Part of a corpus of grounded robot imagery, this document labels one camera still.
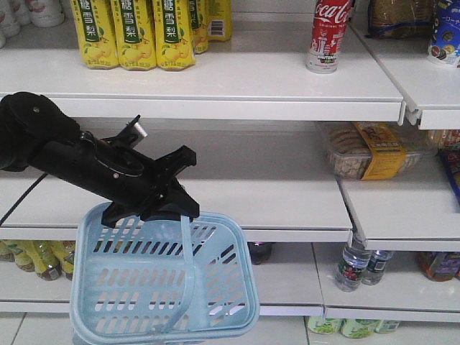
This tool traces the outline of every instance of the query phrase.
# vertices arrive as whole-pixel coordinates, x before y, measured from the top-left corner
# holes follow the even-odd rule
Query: shelf bracket
[[[422,113],[423,113],[423,110],[421,109],[416,109],[414,111],[410,111],[409,109],[406,108],[405,110],[405,118],[407,120],[409,120],[410,124],[412,124],[413,126],[415,125],[419,125],[420,124],[420,121],[422,119]]]

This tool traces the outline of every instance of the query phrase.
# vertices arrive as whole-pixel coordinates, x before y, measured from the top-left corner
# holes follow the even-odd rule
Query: white bottle
[[[60,6],[63,8],[65,18],[73,18],[71,1],[72,0],[60,0]]]
[[[0,1],[0,28],[6,38],[13,37],[21,31],[21,25],[13,15],[13,9],[9,1]]]
[[[28,3],[30,20],[36,27],[55,27],[64,22],[59,0],[31,0]]]
[[[21,25],[30,24],[29,9],[27,8],[25,0],[9,0],[13,9],[13,14],[16,20]]]
[[[3,31],[1,31],[1,28],[0,28],[0,48],[3,48],[5,43],[6,43],[6,37],[5,37],[5,35],[3,34]]]

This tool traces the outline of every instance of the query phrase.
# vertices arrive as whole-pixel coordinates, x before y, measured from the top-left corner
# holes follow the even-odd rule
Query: blue snack package
[[[460,65],[460,0],[439,0],[428,59],[447,68]]]

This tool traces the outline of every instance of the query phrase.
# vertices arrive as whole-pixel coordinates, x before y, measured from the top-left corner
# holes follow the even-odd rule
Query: light blue plastic basket
[[[108,204],[78,228],[70,319],[75,344],[191,344],[240,336],[257,322],[249,250],[230,218],[138,217],[101,225]]]

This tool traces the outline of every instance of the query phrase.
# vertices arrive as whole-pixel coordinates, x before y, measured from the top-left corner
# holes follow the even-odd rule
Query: robotic arm
[[[32,166],[112,201],[102,224],[115,227],[126,216],[198,217],[199,205],[176,175],[196,165],[182,146],[153,160],[133,147],[146,135],[136,117],[115,137],[97,139],[45,96],[18,92],[0,101],[0,169]]]

